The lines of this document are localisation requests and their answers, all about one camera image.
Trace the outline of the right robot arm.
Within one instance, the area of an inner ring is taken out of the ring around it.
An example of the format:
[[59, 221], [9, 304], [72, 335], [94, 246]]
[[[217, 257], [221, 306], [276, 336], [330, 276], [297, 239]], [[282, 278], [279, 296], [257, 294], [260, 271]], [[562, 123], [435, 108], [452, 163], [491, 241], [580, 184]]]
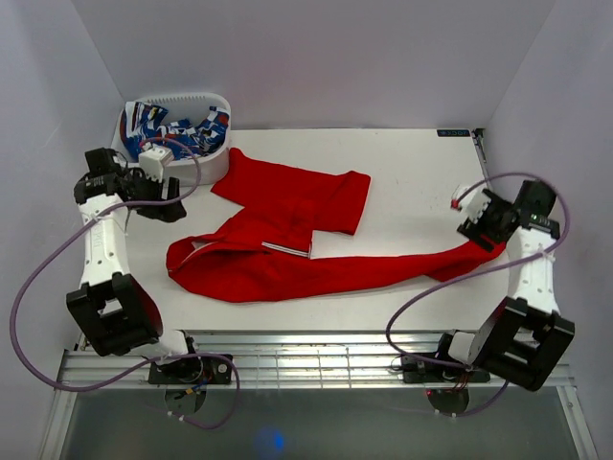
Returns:
[[554, 294], [554, 246], [561, 239], [550, 217], [555, 204], [555, 191], [540, 180], [524, 181], [512, 201], [476, 186], [453, 195], [453, 208], [465, 215], [459, 233], [486, 250], [505, 244], [514, 266], [507, 295], [478, 331], [442, 336], [432, 357], [439, 378], [478, 368], [536, 391], [550, 376], [575, 336]]

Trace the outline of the red trousers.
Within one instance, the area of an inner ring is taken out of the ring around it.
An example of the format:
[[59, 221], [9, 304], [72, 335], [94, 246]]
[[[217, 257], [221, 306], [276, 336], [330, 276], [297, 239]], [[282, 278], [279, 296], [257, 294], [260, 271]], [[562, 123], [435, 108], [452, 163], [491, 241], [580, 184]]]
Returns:
[[385, 288], [420, 276], [444, 282], [498, 258], [467, 241], [438, 253], [313, 259], [317, 231], [355, 234], [371, 178], [314, 172], [229, 152], [213, 194], [241, 209], [214, 233], [172, 243], [169, 277], [186, 291], [229, 303], [275, 302]]

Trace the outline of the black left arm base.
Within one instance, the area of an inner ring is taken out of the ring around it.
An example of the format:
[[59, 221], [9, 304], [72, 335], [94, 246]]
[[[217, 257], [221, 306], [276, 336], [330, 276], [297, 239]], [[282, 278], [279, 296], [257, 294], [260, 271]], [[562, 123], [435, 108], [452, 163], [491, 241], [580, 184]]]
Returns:
[[175, 360], [168, 364], [152, 363], [148, 374], [149, 384], [166, 385], [196, 385], [205, 384], [229, 384], [232, 378], [232, 370], [229, 362], [234, 357], [229, 354], [219, 357], [191, 357]]

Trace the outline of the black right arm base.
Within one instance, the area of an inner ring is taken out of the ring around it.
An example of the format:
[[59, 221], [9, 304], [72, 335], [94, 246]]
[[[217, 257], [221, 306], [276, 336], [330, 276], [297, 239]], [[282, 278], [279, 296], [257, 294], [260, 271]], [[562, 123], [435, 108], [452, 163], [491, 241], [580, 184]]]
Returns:
[[409, 356], [400, 358], [399, 369], [405, 383], [460, 383], [467, 378], [467, 382], [485, 383], [490, 381], [487, 371], [474, 371], [468, 373], [464, 369], [441, 365], [440, 363], [426, 362]]

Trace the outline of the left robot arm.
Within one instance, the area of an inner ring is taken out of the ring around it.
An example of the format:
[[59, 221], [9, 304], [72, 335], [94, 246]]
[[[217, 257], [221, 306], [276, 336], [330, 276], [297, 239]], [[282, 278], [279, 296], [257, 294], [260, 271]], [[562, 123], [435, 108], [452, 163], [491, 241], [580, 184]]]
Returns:
[[151, 146], [135, 167], [122, 165], [113, 149], [90, 150], [85, 158], [89, 171], [74, 188], [86, 228], [84, 269], [79, 288], [66, 296], [68, 311], [99, 356], [172, 357], [170, 371], [193, 382], [203, 360], [186, 333], [165, 331], [155, 302], [131, 273], [125, 242], [130, 212], [166, 223], [187, 215], [179, 180], [164, 176], [172, 151]]

